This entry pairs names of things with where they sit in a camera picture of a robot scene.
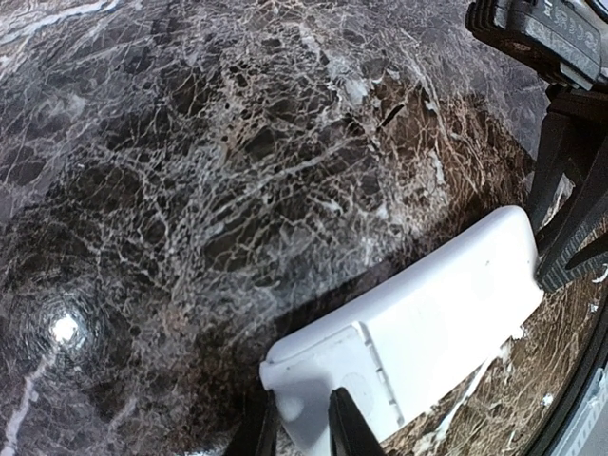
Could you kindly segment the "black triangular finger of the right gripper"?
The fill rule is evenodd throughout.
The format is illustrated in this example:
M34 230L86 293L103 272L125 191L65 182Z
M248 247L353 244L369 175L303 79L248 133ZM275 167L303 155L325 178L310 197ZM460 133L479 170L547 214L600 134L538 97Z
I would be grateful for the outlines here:
M527 215L547 292L607 263L605 234L582 243L607 217L607 95L549 89Z

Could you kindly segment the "left gripper black triangular left finger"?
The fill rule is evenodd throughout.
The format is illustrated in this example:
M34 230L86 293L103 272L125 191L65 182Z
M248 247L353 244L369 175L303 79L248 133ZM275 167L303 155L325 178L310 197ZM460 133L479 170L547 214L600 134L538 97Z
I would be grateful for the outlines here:
M272 390L255 393L246 403L227 456L275 456L278 427L276 398Z

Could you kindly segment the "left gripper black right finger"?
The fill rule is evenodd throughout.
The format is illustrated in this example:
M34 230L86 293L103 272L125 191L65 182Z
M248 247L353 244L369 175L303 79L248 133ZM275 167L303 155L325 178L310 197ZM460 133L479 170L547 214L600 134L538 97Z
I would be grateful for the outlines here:
M341 387L332 391L328 415L332 456L385 455L383 448L345 388Z

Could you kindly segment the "white battery cover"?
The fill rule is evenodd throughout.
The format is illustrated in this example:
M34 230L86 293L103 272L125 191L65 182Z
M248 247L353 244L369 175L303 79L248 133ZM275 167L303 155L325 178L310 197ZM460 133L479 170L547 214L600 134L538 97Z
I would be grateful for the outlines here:
M330 453L333 390L347 390L380 442L405 424L378 351L359 322L295 354L283 358L268 354L259 374L263 387L275 394L282 426L304 455Z

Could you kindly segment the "white remote control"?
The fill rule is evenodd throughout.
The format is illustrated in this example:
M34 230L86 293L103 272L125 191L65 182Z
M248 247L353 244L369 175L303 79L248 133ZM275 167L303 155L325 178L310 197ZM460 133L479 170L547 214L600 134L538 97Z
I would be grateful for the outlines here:
M361 323L388 374L403 428L495 355L537 309L543 292L536 263L527 214L515 205L496 209L402 272L278 340L267 355L295 354Z

